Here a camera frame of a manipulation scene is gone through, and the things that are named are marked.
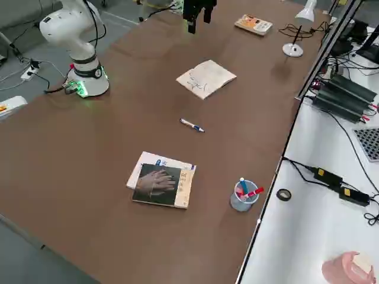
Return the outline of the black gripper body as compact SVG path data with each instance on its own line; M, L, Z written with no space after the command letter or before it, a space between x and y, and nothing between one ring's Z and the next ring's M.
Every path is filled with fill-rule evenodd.
M199 13L205 8L212 10L216 6L216 0L184 0L183 18L185 20L197 19Z

